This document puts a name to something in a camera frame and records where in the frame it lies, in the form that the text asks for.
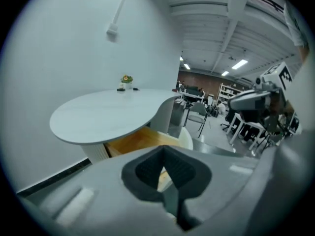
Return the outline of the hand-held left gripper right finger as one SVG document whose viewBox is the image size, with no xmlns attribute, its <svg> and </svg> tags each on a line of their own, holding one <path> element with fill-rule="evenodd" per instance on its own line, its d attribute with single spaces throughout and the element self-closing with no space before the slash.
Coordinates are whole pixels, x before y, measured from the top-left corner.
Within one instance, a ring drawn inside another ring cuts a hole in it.
<svg viewBox="0 0 315 236">
<path fill-rule="evenodd" d="M 248 181 L 257 159 L 165 146 L 164 164 L 174 181 L 165 201 L 177 218 L 164 223 L 166 231 L 246 231 L 255 199 Z"/>
</svg>

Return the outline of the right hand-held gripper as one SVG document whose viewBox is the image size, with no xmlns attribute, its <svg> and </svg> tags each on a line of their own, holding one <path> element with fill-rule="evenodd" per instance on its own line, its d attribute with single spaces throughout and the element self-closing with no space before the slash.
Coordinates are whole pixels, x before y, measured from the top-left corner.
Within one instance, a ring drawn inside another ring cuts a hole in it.
<svg viewBox="0 0 315 236">
<path fill-rule="evenodd" d="M 257 77 L 255 86 L 261 90 L 247 90 L 228 100 L 229 108 L 235 111 L 263 110 L 269 106 L 269 92 L 280 91 L 288 100 L 287 90 L 292 84 L 292 76 L 285 62 L 271 66 Z"/>
</svg>

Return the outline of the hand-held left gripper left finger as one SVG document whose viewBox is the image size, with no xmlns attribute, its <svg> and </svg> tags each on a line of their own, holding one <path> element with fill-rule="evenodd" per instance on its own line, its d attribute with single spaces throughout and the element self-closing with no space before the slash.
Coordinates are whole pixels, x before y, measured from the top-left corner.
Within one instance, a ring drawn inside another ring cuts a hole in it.
<svg viewBox="0 0 315 236">
<path fill-rule="evenodd" d="M 92 164 L 50 193 L 39 208 L 72 236 L 181 235 L 163 203 L 141 201 L 123 183 L 123 166 L 150 150 Z"/>
</svg>

